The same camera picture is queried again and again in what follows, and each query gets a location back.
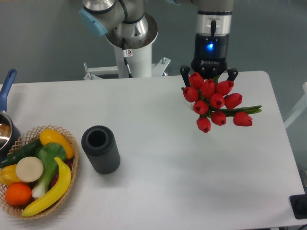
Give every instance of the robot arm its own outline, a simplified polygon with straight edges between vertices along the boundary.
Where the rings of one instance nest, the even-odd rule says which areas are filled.
[[[176,4],[189,3],[198,6],[194,59],[191,67],[204,79],[228,72],[228,80],[234,81],[238,71],[227,66],[231,17],[234,0],[175,0]],[[181,75],[189,85],[189,66],[182,66]]]
[[[204,79],[221,75],[227,70],[234,81],[237,70],[227,67],[226,56],[234,0],[168,0],[175,4],[198,6],[194,59],[191,67]],[[144,13],[144,0],[83,0],[80,17],[96,35],[106,34],[114,46],[119,77],[151,76],[151,44],[158,30],[155,20]],[[131,49],[128,58],[121,50]],[[180,72],[188,85],[189,66]]]

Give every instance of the cucumber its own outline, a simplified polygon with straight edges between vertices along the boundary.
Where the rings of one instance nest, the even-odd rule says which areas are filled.
[[[17,164],[22,158],[34,156],[35,150],[41,146],[42,144],[38,138],[20,147],[15,152],[7,155],[7,157],[1,162],[0,169],[12,164]]]

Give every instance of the red tulip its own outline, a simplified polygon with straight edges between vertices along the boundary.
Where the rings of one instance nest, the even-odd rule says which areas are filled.
[[[189,76],[189,82],[191,87],[199,90],[203,85],[203,78],[198,72],[194,72]]]
[[[208,79],[201,87],[201,95],[205,98],[210,98],[214,94],[215,83],[212,79]]]
[[[198,100],[197,102],[194,103],[193,109],[197,114],[202,115],[208,112],[209,106],[206,102]]]
[[[196,121],[197,127],[204,133],[208,133],[211,129],[210,120],[207,117],[200,117]]]
[[[252,118],[245,112],[238,112],[234,116],[234,124],[236,126],[252,126]]]
[[[225,96],[225,106],[227,109],[234,109],[242,103],[243,96],[239,93],[233,93]]]
[[[220,93],[214,93],[211,98],[210,98],[210,105],[214,108],[220,109],[224,106],[225,104],[225,99],[223,95]]]
[[[194,102],[198,100],[198,91],[192,87],[186,87],[183,90],[183,96],[188,102]]]
[[[215,92],[225,96],[230,93],[234,85],[235,84],[232,80],[221,81],[220,83],[216,84]]]
[[[218,126],[226,124],[226,115],[221,111],[214,111],[211,115],[211,121]]]

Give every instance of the blue indicator light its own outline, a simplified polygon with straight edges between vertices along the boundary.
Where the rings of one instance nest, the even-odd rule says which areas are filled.
[[[213,50],[213,44],[212,43],[207,45],[207,50],[209,50],[209,51]]]

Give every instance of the banana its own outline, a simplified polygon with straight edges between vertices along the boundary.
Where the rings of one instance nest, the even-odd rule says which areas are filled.
[[[23,217],[34,216],[57,202],[67,191],[71,183],[71,170],[59,157],[54,160],[59,166],[59,179],[56,184],[42,197],[29,204],[21,213]]]

